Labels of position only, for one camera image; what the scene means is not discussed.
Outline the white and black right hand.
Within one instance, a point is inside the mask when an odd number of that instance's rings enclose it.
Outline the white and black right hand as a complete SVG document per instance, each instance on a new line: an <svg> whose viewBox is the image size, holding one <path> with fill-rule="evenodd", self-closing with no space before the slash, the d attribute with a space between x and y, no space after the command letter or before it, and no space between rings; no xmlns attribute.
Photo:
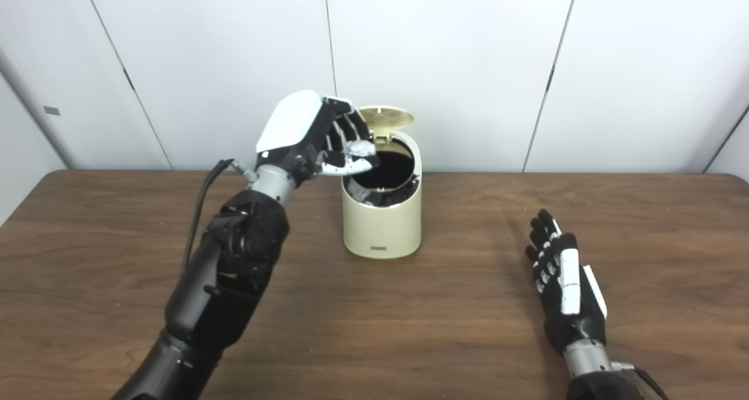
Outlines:
<svg viewBox="0 0 749 400"><path fill-rule="evenodd" d="M544 331L557 353L575 342L606 343L607 306L589 265L580 260L577 237L564 232L546 209L530 222L526 256L545 313Z"/></svg>

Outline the white and black left hand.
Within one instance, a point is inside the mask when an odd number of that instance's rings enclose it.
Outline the white and black left hand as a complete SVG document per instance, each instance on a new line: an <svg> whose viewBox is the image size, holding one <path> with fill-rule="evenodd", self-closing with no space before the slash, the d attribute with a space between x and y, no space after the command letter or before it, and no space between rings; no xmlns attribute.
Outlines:
<svg viewBox="0 0 749 400"><path fill-rule="evenodd" d="M351 176L380 165L369 127L353 102L312 90L277 104L256 151L257 184L277 174L299 187L319 175Z"/></svg>

